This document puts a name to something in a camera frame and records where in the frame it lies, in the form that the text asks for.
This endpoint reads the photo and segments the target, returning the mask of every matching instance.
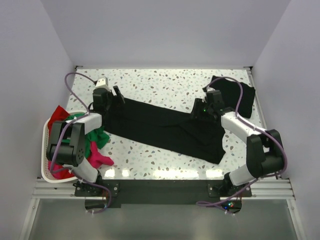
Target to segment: red cloth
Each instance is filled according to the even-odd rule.
[[[70,114],[64,110],[63,107],[60,105],[54,110],[49,122],[48,122],[48,129],[49,129],[49,136],[51,134],[51,128],[52,124],[54,124],[55,121],[64,121],[67,117],[69,117]]]
[[[66,110],[64,110],[64,108],[61,107],[60,105],[55,109],[47,125],[49,129],[49,137],[51,134],[51,128],[53,123],[55,121],[64,121],[69,116],[70,114]],[[51,166],[51,161],[48,161],[48,169],[50,169],[50,166]],[[63,166],[54,164],[53,171],[56,171],[62,168]],[[68,178],[74,177],[72,173],[69,173],[69,170],[63,170],[63,171],[54,173],[52,174],[52,176],[54,176],[56,179],[68,179]]]

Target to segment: table surface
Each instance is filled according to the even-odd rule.
[[[251,86],[244,69],[78,69],[77,72],[93,80],[107,77],[109,86],[119,86],[126,98],[185,113],[191,112],[195,98],[205,96],[202,88],[213,75],[230,76]],[[93,89],[92,82],[75,76],[72,90],[86,105],[93,101]],[[66,110],[71,113],[85,108],[71,95]],[[249,120],[262,126],[256,100]],[[246,162],[246,145],[228,130],[222,139],[226,153],[220,164],[108,134],[108,144],[99,151],[111,157],[114,165],[99,168],[104,179],[218,180]]]

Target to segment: cable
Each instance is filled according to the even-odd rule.
[[[97,187],[97,188],[101,188],[101,189],[107,191],[107,192],[108,192],[108,196],[109,196],[109,201],[108,201],[107,205],[106,205],[104,208],[102,208],[102,209],[100,209],[100,210],[98,210],[98,211],[94,211],[94,210],[93,210],[93,211],[91,212],[92,214],[98,214],[98,213],[102,213],[103,211],[105,211],[105,210],[110,206],[110,204],[111,204],[112,194],[111,194],[111,191],[110,191],[108,188],[106,188],[105,186],[102,186],[102,185],[98,185],[98,184],[89,182],[89,181],[81,178],[80,176],[76,175],[76,173],[75,173],[71,168],[69,168],[69,167],[64,167],[64,168],[61,168],[61,169],[59,169],[59,170],[53,171],[53,168],[54,168],[54,165],[55,165],[55,162],[56,162],[56,158],[57,158],[57,155],[58,155],[58,150],[59,150],[59,148],[60,148],[60,146],[61,146],[61,142],[62,142],[62,140],[63,140],[63,138],[64,138],[64,135],[65,135],[68,127],[69,127],[71,124],[73,124],[75,121],[77,121],[77,120],[79,120],[79,119],[82,119],[82,118],[85,118],[85,117],[87,117],[87,116],[90,114],[89,108],[86,106],[86,104],[72,91],[72,89],[71,89],[70,86],[68,85],[68,83],[67,83],[67,78],[68,78],[69,75],[80,75],[80,76],[83,76],[83,77],[89,79],[89,80],[92,81],[93,83],[95,83],[95,81],[93,81],[90,77],[88,77],[88,76],[86,76],[86,75],[84,75],[84,74],[82,74],[82,73],[69,72],[69,73],[67,73],[67,74],[65,75],[65,77],[64,77],[64,83],[65,83],[65,85],[66,85],[66,88],[67,88],[67,89],[70,91],[70,93],[85,107],[87,113],[84,114],[84,115],[82,115],[82,116],[75,117],[73,120],[71,120],[70,122],[68,122],[68,123],[64,126],[64,128],[62,129],[62,132],[61,132],[61,134],[60,134],[59,140],[58,140],[58,142],[57,142],[57,144],[56,144],[56,147],[55,147],[55,151],[54,151],[54,153],[53,153],[53,157],[52,157],[52,159],[51,159],[51,165],[50,165],[49,171],[50,171],[50,173],[55,174],[55,173],[58,173],[58,172],[60,172],[60,171],[62,171],[62,170],[70,170],[79,180],[81,180],[81,181],[83,181],[83,182],[85,182],[85,183],[87,183],[87,184],[89,184],[89,185],[91,185],[91,186],[94,186],[94,187]]]
[[[108,203],[107,200],[108,200],[108,192],[103,190],[102,191],[102,201],[104,202],[105,205]]]
[[[64,83],[66,85],[66,88],[85,107],[86,112],[89,113],[90,111],[89,111],[89,108],[87,107],[87,105],[74,93],[74,91],[72,91],[71,87],[68,85],[67,78],[68,78],[69,75],[80,75],[80,76],[83,76],[83,77],[89,79],[93,83],[95,83],[95,81],[93,81],[90,77],[88,77],[88,76],[86,76],[86,75],[84,75],[82,73],[78,73],[78,72],[69,72],[64,77]]]
[[[91,102],[91,103],[88,105],[89,111],[90,111],[90,108],[91,108],[92,104],[94,104],[94,102]]]
[[[274,174],[270,174],[270,175],[265,175],[263,176],[263,178],[269,178],[269,177],[274,177],[274,176],[277,176],[279,174],[282,174],[286,169],[287,169],[287,166],[288,166],[288,158],[287,158],[287,155],[285,153],[285,150],[284,148],[281,146],[281,144],[273,137],[271,136],[269,133],[265,132],[262,128],[260,127],[256,127],[255,125],[253,125],[252,123],[248,122],[247,120],[245,120],[244,118],[242,118],[240,115],[238,115],[238,109],[239,109],[239,106],[240,106],[240,102],[241,102],[241,99],[242,99],[242,96],[244,94],[244,90],[240,84],[240,82],[236,79],[234,79],[233,77],[229,77],[229,76],[222,76],[222,77],[218,77],[214,80],[212,80],[207,86],[205,86],[206,89],[209,88],[209,86],[211,84],[213,84],[214,82],[218,81],[218,80],[221,80],[221,79],[230,79],[232,81],[235,81],[239,87],[240,87],[240,96],[239,96],[239,100],[235,106],[235,117],[240,121],[242,122],[243,124],[245,124],[247,127],[267,136],[269,139],[271,139],[275,145],[280,149],[282,155],[283,155],[283,169],[281,171],[279,171],[278,173],[274,173]],[[227,197],[226,199],[224,200],[221,200],[221,201],[218,201],[218,202],[209,202],[209,201],[197,201],[196,204],[198,206],[201,206],[201,207],[216,207],[216,208],[219,208],[221,209],[221,204],[229,201],[230,199],[238,196],[239,194],[241,194],[242,192],[244,192],[246,190],[246,188],[250,187],[252,184],[254,184],[255,182],[258,181],[258,178],[249,182],[247,185],[245,185],[242,189],[240,189],[239,191],[237,191],[236,193],[234,193],[233,195]]]

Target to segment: green cloth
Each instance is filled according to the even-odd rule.
[[[75,117],[77,118],[82,115],[84,115],[84,113],[77,113],[74,115],[70,115],[65,119],[65,121],[72,120]],[[92,130],[91,132],[89,132],[88,134],[86,134],[85,138],[84,138],[84,140],[85,140],[84,141],[85,142],[85,152],[84,152],[85,158],[87,159],[91,154],[90,142],[96,142],[98,149],[102,149],[109,141],[109,138],[110,138],[109,135],[104,132],[103,126],[96,128],[96,129]],[[64,139],[62,142],[69,143],[70,140]]]

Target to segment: black mounting plate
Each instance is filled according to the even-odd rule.
[[[121,180],[104,179],[102,185],[112,193],[111,208],[120,208],[121,204],[167,204],[194,205],[197,201],[218,202],[220,197],[229,197],[238,188],[228,194],[219,194],[222,180]],[[82,190],[75,190],[76,197],[96,197]],[[251,197],[251,189],[245,190],[242,197]]]

